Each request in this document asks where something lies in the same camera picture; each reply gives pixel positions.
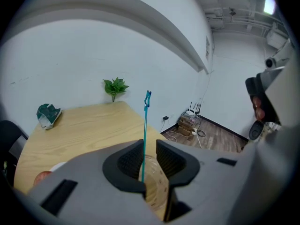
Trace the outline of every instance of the security camera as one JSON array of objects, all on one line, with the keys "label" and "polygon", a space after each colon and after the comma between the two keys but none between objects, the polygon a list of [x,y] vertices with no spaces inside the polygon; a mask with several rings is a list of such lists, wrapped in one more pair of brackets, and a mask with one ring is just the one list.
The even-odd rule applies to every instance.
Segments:
[{"label": "security camera", "polygon": [[290,59],[293,51],[294,47],[290,39],[287,39],[285,44],[283,44],[283,46],[279,48],[273,56],[267,58],[264,61],[267,69],[274,69],[285,66],[288,60]]}]

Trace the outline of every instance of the wooden floor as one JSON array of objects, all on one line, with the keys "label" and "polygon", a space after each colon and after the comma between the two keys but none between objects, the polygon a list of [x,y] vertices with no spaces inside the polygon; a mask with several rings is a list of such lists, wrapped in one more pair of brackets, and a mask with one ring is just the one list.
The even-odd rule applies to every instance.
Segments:
[{"label": "wooden floor", "polygon": [[[200,130],[205,132],[205,137],[199,137],[201,146],[203,149],[211,149],[211,150],[218,150],[218,151],[230,151],[230,152],[241,152],[242,147],[246,145],[246,141],[242,140],[241,138],[233,135],[230,132],[227,132],[226,130],[204,120],[201,119],[201,125]],[[175,127],[171,131],[176,132],[177,128]],[[179,134],[176,134],[174,132],[168,131],[167,133],[163,133],[163,136],[170,139],[171,141],[175,142],[176,138],[178,143],[193,146],[200,148],[198,139],[196,136],[191,137],[183,137]]]}]

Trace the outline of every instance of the white wall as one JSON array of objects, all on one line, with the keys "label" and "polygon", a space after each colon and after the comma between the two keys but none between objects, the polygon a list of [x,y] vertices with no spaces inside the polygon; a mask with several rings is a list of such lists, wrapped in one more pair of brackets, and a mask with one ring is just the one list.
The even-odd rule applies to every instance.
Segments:
[{"label": "white wall", "polygon": [[110,102],[102,79],[118,76],[130,87],[116,101],[126,101],[141,116],[146,91],[152,91],[149,123],[159,131],[163,116],[170,117],[172,126],[189,106],[194,99],[190,88],[202,73],[162,45],[121,26],[89,20],[42,24],[1,47],[2,116],[30,135],[41,104],[67,109]]},{"label": "white wall", "polygon": [[200,114],[244,137],[256,120],[245,80],[265,70],[276,50],[264,38],[214,33],[215,51]]},{"label": "white wall", "polygon": [[140,0],[171,21],[189,40],[207,71],[211,62],[205,58],[206,37],[213,47],[210,27],[205,14],[195,0]]}]

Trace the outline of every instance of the potted plant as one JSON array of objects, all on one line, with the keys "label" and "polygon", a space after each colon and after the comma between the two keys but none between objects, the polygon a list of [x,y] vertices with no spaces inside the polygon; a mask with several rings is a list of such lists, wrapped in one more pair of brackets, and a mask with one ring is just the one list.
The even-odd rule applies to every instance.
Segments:
[{"label": "potted plant", "polygon": [[112,102],[114,102],[119,93],[126,92],[125,89],[129,87],[125,84],[123,78],[119,79],[117,77],[116,80],[112,81],[103,79],[103,81],[105,82],[105,92],[112,96]]}]

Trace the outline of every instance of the black chair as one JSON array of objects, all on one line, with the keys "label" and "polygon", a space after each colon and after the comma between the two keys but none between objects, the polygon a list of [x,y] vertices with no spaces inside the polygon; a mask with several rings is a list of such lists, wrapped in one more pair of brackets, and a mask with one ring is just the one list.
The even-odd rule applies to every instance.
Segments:
[{"label": "black chair", "polygon": [[9,150],[21,136],[26,140],[28,139],[13,122],[0,121],[0,170],[4,173],[11,186],[14,185],[15,168],[18,160],[9,153]]}]

